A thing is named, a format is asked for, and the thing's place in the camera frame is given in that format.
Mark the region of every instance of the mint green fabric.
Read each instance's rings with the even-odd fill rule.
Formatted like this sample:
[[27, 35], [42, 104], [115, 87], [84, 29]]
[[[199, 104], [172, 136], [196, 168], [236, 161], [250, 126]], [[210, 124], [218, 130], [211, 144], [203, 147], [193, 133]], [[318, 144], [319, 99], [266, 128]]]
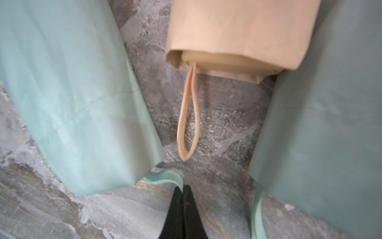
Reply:
[[162, 161], [107, 0], [3, 0], [0, 23], [0, 80], [69, 189], [132, 185]]
[[382, 1], [338, 1], [282, 73], [249, 166], [271, 196], [355, 239], [382, 235]]

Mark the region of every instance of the fabric loop strap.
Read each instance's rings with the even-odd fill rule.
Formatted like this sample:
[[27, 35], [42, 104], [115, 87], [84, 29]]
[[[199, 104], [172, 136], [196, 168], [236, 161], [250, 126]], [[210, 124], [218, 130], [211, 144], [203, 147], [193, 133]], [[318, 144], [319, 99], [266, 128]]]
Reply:
[[[187, 151], [185, 147], [185, 130], [187, 121], [187, 112], [190, 95], [192, 94], [192, 101], [195, 114], [195, 133], [194, 140], [192, 142], [190, 151]], [[197, 143], [200, 137], [200, 111], [199, 111], [199, 99], [197, 96], [197, 78], [196, 78], [196, 63], [190, 65], [190, 69], [187, 73], [185, 89], [183, 93], [182, 106], [180, 108], [178, 130], [176, 132], [176, 141], [178, 144], [178, 151], [180, 158], [183, 161], [188, 160], [194, 153]]]
[[174, 171], [164, 170], [161, 172], [149, 172], [141, 179], [142, 182], [149, 185], [157, 184], [175, 184], [183, 192], [183, 179]]
[[252, 239], [267, 239], [261, 216], [261, 201], [265, 195], [265, 190], [259, 184], [256, 186], [255, 205], [251, 215], [251, 237]]

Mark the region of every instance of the stone surface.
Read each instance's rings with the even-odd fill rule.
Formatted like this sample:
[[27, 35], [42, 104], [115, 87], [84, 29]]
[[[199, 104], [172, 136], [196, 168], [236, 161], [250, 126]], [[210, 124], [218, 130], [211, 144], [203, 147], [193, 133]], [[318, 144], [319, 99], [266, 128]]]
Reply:
[[[170, 0], [109, 0], [166, 159], [191, 185], [210, 239], [250, 238], [255, 183], [247, 168], [275, 78], [259, 85], [199, 75], [201, 140], [187, 162], [178, 157], [176, 126], [185, 72], [164, 63]], [[187, 141], [194, 124], [189, 114]], [[135, 186], [88, 197], [73, 195], [45, 164], [0, 86], [0, 230], [16, 238], [157, 238], [172, 185]], [[269, 239], [345, 239], [291, 205], [265, 197]]]

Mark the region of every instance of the gray marble surface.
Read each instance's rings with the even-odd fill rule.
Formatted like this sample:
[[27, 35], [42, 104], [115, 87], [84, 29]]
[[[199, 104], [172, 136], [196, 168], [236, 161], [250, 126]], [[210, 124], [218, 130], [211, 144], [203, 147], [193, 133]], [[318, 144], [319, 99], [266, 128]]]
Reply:
[[[147, 107], [165, 148], [159, 168], [192, 186], [210, 239], [250, 238], [255, 183], [247, 168], [275, 78], [259, 85], [199, 76], [202, 134], [194, 156], [178, 157], [176, 126], [185, 72], [164, 63], [170, 0], [109, 0]], [[187, 140], [194, 124], [189, 116]], [[19, 239], [154, 239], [172, 185], [135, 186], [88, 197], [72, 194], [44, 162], [5, 89], [0, 86], [0, 230]], [[293, 206], [263, 200], [269, 239], [346, 239]]]

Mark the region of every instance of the beige fabric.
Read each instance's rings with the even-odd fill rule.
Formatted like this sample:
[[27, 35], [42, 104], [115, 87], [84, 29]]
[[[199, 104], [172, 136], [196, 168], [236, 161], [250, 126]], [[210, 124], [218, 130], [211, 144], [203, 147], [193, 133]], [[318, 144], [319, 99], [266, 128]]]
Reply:
[[[173, 0], [166, 62], [188, 70], [182, 52], [195, 51], [247, 57], [278, 72], [295, 70], [307, 51], [319, 4], [320, 0]], [[198, 67], [198, 72], [258, 83], [264, 71]]]

